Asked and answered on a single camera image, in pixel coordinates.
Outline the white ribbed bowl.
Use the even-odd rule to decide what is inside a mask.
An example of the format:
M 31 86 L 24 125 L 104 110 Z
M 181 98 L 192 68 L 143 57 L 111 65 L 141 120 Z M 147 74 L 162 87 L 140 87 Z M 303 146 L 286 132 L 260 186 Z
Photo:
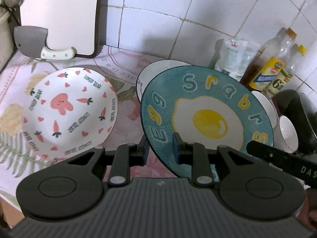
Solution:
M 288 117 L 282 115 L 273 129 L 274 147 L 292 154 L 298 149 L 298 136 L 294 125 Z
M 273 106 L 273 103 L 271 102 L 270 99 L 268 99 L 268 97 L 266 97 L 264 94 L 258 91 L 252 91 L 251 93 L 257 98 L 257 100 L 260 102 L 260 104 L 266 111 L 269 117 L 271 126 L 274 129 L 278 123 L 278 114 L 275 107 Z

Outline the teal fried egg plate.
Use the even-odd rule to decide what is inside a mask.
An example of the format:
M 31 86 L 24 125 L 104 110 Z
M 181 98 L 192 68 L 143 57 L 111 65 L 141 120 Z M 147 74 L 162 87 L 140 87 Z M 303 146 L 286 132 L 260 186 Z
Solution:
M 145 87 L 140 110 L 153 152 L 178 177 L 190 177 L 191 167 L 176 162 L 174 133 L 207 149 L 226 145 L 242 153 L 253 140 L 274 143 L 258 99 L 238 81 L 206 67 L 178 66 L 159 73 Z

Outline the white plate pink rabbit carrots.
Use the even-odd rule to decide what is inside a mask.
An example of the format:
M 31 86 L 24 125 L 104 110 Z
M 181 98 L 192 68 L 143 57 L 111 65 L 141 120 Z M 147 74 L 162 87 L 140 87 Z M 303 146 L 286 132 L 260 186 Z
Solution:
M 67 68 L 42 79 L 23 106 L 23 135 L 32 151 L 59 162 L 102 144 L 118 115 L 115 87 L 89 68 Z

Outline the white plate with sun drawing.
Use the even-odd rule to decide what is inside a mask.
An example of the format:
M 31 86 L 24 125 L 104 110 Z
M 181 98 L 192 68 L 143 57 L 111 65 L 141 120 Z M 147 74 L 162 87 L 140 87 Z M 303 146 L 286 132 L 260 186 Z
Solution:
M 190 64 L 178 60 L 159 60 L 152 62 L 143 68 L 143 70 L 139 73 L 136 82 L 137 98 L 139 102 L 141 102 L 145 88 L 154 77 L 165 70 L 178 66 L 190 66 Z

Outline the floral tablecloth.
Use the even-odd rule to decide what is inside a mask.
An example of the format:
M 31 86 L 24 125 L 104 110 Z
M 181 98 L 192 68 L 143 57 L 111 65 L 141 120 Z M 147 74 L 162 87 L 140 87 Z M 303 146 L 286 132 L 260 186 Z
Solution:
M 93 59 L 41 62 L 16 52 L 1 71 L 1 199 L 18 207 L 16 188 L 28 175 L 50 166 L 34 154 L 22 133 L 23 103 L 35 85 L 58 69 L 87 65 L 110 79 L 119 102 L 114 129 L 103 143 L 107 150 L 142 136 L 137 76 L 158 57 L 103 46 Z

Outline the black wok with glass lid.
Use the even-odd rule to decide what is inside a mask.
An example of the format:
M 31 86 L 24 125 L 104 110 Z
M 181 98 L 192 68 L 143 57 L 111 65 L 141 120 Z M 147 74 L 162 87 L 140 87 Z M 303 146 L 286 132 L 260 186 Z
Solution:
M 296 90 L 280 91 L 272 97 L 279 116 L 292 122 L 298 136 L 298 153 L 316 153 L 316 106 L 307 95 Z

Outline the vinegar bottle yellow cap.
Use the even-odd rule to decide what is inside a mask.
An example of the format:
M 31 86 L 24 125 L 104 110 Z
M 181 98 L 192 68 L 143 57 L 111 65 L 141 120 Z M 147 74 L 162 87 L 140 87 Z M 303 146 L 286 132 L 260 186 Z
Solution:
M 295 75 L 297 69 L 301 66 L 303 56 L 307 50 L 303 45 L 295 44 L 296 50 L 293 53 L 288 62 L 286 62 L 283 69 L 273 79 L 273 81 L 265 88 L 264 93 L 267 97 L 272 98 L 279 93 L 281 89 L 290 81 Z

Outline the white plastic salt bag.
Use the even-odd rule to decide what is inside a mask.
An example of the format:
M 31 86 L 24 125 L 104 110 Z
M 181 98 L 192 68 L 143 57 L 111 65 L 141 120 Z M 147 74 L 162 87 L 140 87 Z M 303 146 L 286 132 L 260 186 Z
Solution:
M 214 69 L 240 82 L 260 45 L 243 39 L 224 39 Z

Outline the oil bottle yellow label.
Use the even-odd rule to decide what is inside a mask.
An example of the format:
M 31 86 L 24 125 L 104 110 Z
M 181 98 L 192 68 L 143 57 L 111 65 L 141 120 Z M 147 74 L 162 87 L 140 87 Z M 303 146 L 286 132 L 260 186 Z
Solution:
M 240 83 L 250 91 L 263 91 L 286 65 L 296 36 L 291 28 L 281 29 L 263 45 Z

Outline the white cutting board black rim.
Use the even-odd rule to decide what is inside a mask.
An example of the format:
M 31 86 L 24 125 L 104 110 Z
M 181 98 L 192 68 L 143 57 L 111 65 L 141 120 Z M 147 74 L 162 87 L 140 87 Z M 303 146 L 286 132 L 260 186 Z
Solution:
M 78 57 L 92 58 L 98 48 L 100 0 L 24 0 L 20 6 L 23 26 L 48 30 L 48 48 L 73 47 Z

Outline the white rice cooker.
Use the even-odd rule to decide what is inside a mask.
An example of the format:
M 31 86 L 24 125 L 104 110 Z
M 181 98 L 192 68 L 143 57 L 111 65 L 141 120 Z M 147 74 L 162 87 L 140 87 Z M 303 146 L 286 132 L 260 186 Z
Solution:
M 13 41 L 9 24 L 10 13 L 1 8 L 0 19 L 0 69 L 3 69 L 13 53 Z

